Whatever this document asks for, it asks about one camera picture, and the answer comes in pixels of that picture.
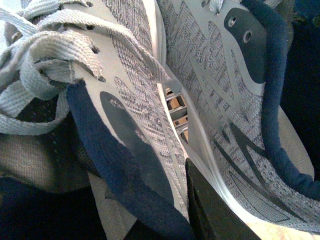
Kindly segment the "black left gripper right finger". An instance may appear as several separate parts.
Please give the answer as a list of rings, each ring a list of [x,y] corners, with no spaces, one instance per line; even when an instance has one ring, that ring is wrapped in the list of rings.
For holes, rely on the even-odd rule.
[[[186,159],[188,215],[197,240],[258,240],[223,201],[192,161]]]

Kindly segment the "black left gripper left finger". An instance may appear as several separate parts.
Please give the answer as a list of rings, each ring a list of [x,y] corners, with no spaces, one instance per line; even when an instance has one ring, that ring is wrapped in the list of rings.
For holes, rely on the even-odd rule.
[[[141,221],[136,220],[132,228],[124,237],[124,240],[159,240],[160,235],[143,224]]]

